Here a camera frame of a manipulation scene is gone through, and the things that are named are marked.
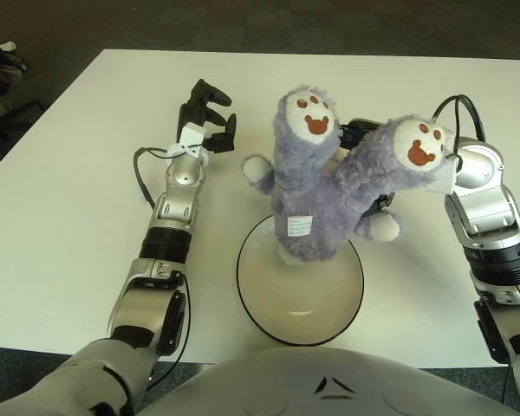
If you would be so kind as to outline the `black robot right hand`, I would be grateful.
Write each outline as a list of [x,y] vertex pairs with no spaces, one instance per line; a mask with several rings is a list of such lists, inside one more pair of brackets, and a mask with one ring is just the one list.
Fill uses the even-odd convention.
[[[341,124],[341,148],[352,150],[357,147],[361,140],[372,131],[375,131],[381,123],[372,120],[365,120],[360,118],[352,119],[348,124]],[[394,192],[387,194],[381,194],[368,209],[362,214],[364,218],[375,214],[378,211],[382,211],[387,208],[393,202],[395,196]]]

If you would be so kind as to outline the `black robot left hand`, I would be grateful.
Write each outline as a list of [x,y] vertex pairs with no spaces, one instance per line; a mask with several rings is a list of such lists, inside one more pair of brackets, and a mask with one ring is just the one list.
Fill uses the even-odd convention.
[[232,152],[234,147],[235,132],[237,127],[237,115],[232,114],[226,120],[221,114],[208,107],[213,102],[223,107],[229,107],[232,99],[223,91],[199,79],[191,91],[190,98],[179,109],[177,142],[180,142],[183,127],[191,122],[203,127],[210,122],[218,127],[224,127],[222,133],[214,133],[205,140],[203,147],[214,153]]

